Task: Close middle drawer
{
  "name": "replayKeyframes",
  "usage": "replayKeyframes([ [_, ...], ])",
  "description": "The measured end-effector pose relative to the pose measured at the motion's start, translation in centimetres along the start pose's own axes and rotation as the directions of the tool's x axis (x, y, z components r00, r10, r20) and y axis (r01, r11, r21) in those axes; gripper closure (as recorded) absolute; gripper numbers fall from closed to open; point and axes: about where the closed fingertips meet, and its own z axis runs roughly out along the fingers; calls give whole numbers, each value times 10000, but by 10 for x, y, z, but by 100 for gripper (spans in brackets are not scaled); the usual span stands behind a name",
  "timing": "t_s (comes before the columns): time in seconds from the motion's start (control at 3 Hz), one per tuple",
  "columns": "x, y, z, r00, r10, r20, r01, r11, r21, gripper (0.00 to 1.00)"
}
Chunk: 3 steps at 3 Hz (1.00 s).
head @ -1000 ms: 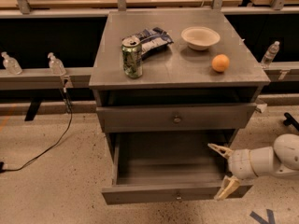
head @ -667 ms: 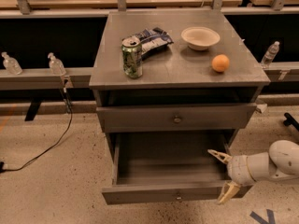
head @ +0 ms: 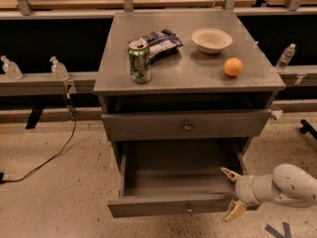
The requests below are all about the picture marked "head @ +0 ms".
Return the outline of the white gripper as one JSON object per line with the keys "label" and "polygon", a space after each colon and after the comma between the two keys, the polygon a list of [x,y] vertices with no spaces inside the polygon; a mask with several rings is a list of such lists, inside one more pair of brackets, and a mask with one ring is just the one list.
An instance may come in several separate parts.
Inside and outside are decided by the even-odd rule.
{"label": "white gripper", "polygon": [[241,176],[240,174],[224,167],[221,167],[221,171],[229,180],[236,183],[235,189],[239,200],[231,200],[227,214],[224,217],[226,222],[232,222],[246,212],[248,206],[260,205],[261,202],[256,198],[254,193],[254,176]]}

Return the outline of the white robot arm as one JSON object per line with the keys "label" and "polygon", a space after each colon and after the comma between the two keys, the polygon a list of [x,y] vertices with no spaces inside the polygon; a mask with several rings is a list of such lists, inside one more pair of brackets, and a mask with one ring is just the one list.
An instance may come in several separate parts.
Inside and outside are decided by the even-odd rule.
{"label": "white robot arm", "polygon": [[238,199],[232,199],[224,220],[231,222],[247,211],[249,206],[264,202],[307,208],[317,204],[317,179],[301,168],[281,164],[270,175],[239,175],[227,168],[221,171],[235,183]]}

